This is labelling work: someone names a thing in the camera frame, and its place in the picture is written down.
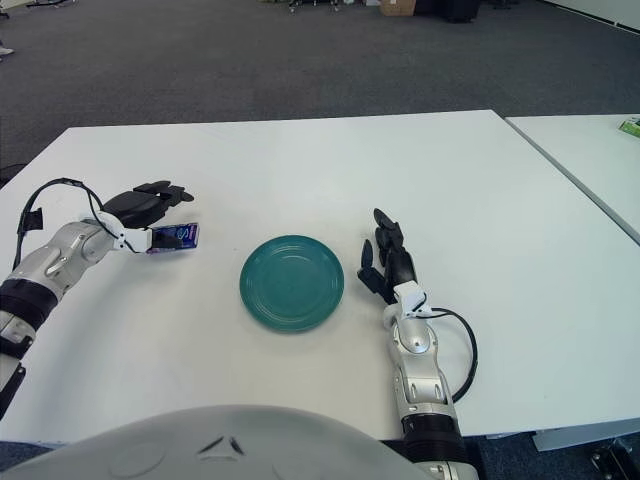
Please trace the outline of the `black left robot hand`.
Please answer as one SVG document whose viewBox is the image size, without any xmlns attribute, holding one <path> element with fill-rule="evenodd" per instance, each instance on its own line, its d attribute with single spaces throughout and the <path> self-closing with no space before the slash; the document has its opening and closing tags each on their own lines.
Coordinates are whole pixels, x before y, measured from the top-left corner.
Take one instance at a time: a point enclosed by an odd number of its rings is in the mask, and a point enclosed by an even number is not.
<svg viewBox="0 0 640 480">
<path fill-rule="evenodd" d="M 113 238 L 114 250 L 154 253 L 194 248 L 194 224 L 152 228 L 169 208 L 193 200 L 184 187 L 170 181 L 145 183 L 107 201 L 96 217 Z"/>
</svg>

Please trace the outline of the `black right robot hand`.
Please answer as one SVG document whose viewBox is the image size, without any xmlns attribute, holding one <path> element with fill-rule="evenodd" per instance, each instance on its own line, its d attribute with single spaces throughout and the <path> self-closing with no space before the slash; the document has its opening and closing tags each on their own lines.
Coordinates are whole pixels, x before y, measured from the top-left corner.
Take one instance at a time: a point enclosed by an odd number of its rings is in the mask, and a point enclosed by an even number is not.
<svg viewBox="0 0 640 480">
<path fill-rule="evenodd" d="M 377 227 L 374 232 L 378 247 L 380 272 L 374 267 L 372 243 L 365 240 L 361 252 L 358 279 L 374 295 L 385 302 L 385 316 L 403 318 L 429 318 L 425 289 L 418 284 L 413 259 L 404 247 L 404 235 L 398 222 L 391 220 L 382 210 L 373 211 Z"/>
</svg>

